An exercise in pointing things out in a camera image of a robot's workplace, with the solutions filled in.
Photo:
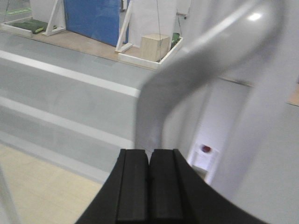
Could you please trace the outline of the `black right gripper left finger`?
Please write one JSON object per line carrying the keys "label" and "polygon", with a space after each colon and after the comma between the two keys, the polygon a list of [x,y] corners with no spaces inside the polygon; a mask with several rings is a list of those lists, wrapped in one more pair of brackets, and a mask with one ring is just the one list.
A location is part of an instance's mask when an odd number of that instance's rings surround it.
{"label": "black right gripper left finger", "polygon": [[148,167],[144,150],[122,149],[106,182],[76,222],[148,223]]}

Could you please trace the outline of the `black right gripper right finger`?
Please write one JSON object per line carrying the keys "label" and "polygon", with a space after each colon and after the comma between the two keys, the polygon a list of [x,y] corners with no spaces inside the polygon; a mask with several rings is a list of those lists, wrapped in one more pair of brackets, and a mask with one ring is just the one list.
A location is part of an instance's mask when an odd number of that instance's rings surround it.
{"label": "black right gripper right finger", "polygon": [[149,163],[153,224],[262,224],[237,207],[189,166],[177,149],[156,149]]}

